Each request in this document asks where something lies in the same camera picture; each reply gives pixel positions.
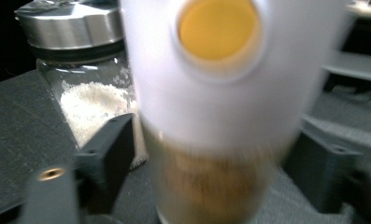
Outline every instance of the stainless steel lid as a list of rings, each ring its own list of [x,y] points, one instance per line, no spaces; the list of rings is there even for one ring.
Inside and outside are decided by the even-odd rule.
[[[123,39],[116,0],[35,0],[15,11],[39,49],[88,49]]]

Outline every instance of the white container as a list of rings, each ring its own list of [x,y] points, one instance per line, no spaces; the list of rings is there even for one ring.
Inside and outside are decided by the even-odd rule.
[[[252,218],[321,87],[344,9],[331,0],[121,0],[163,223]],[[248,39],[220,54],[238,36],[230,27],[249,30],[247,17]],[[186,39],[198,25],[190,39],[200,35],[199,45]],[[221,44],[212,56],[211,43]]]

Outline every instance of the brown liquid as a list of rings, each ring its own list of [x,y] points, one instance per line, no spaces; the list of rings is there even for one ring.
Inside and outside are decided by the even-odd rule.
[[[187,153],[189,147],[161,141],[145,127],[143,132],[156,206],[167,224],[248,223],[291,145],[283,141],[247,155],[214,157]]]

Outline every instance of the white powder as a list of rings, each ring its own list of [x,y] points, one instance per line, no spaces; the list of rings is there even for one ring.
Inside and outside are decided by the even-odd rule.
[[[90,82],[72,86],[63,82],[60,105],[79,147],[83,147],[108,119],[136,112],[127,90]]]

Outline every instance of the orange circle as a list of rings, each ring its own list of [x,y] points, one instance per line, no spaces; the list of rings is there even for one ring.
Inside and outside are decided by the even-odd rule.
[[[196,0],[185,9],[178,34],[190,53],[220,60],[240,51],[259,32],[258,25],[250,0]]]

